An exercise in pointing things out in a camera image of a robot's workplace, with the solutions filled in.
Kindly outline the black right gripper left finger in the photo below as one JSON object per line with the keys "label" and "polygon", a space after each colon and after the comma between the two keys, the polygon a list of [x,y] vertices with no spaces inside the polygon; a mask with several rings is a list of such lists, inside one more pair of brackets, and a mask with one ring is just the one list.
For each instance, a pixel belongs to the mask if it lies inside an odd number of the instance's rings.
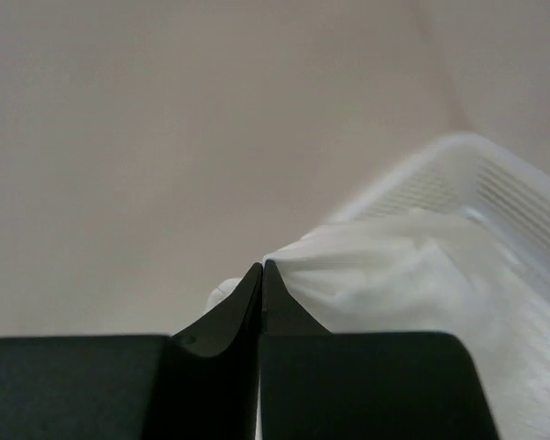
{"label": "black right gripper left finger", "polygon": [[0,439],[251,439],[262,268],[176,335],[0,338]]}

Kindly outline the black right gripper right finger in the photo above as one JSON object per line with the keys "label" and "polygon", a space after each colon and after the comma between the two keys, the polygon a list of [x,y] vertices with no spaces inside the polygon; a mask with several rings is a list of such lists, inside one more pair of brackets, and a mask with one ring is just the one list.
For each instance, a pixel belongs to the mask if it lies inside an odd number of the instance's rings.
{"label": "black right gripper right finger", "polygon": [[268,261],[259,339],[266,439],[496,439],[471,355],[444,332],[334,334]]}

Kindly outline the white tank top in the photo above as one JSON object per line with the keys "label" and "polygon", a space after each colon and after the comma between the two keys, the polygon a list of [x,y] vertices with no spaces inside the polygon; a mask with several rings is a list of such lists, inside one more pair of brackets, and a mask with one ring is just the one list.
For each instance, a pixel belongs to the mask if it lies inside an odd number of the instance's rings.
{"label": "white tank top", "polygon": [[550,439],[550,284],[487,229],[414,211],[322,225],[269,258],[332,332],[455,335],[501,435]]}

